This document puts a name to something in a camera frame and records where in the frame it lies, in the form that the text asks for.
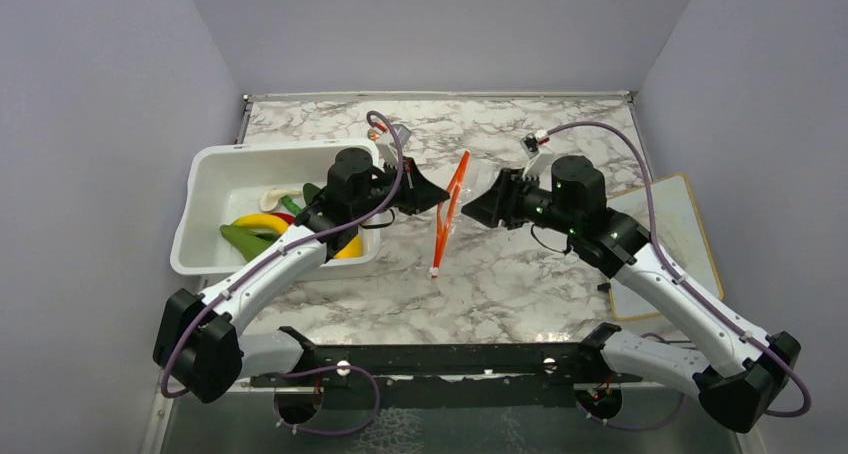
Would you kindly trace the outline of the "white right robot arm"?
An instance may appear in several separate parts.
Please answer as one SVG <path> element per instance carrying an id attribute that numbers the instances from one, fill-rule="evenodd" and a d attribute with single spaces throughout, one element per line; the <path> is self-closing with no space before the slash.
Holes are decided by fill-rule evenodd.
<path id="1" fill-rule="evenodd" d="M 603 174 L 583 156 L 564 156 L 551 167 L 550 189 L 504 168 L 462 212 L 489 228 L 531 223 L 566 235 L 580 260 L 639 294 L 695 346 L 682 349 L 603 323 L 579 345 L 585 378 L 639 376 L 697 399 L 723 427 L 750 432 L 786 386 L 799 342 L 787 332 L 768 334 L 712 295 L 693 294 L 697 282 L 652 245 L 649 230 L 606 201 Z"/>

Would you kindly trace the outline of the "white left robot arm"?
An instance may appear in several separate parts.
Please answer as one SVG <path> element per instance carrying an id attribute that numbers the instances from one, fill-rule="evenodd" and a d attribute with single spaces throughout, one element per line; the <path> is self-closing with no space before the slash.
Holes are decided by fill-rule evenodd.
<path id="1" fill-rule="evenodd" d="M 284 329 L 248 335 L 246 327 L 277 295 L 332 260 L 373 216 L 389 209 L 420 214 L 448 198 L 409 157 L 378 168 L 366 150 L 340 151 L 325 186 L 275 243 L 201 293 L 181 289 L 167 300 L 153 352 L 164 370 L 162 394 L 177 397 L 168 388 L 175 380 L 182 394 L 210 403 L 244 378 L 309 380 L 315 360 L 304 337 Z"/>

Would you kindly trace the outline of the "clear orange-zipper zip bag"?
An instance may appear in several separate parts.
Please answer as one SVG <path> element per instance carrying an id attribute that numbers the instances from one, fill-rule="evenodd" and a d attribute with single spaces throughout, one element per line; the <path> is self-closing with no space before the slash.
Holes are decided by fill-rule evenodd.
<path id="1" fill-rule="evenodd" d="M 465 150 L 447 184 L 448 199 L 436 207 L 432 257 L 428 269 L 430 279 L 437 279 L 449 264 L 452 257 L 449 251 L 456 244 L 454 238 L 463 225 L 463 221 L 459 220 L 461 208 L 472 198 L 478 173 L 478 162 L 470 150 Z"/>

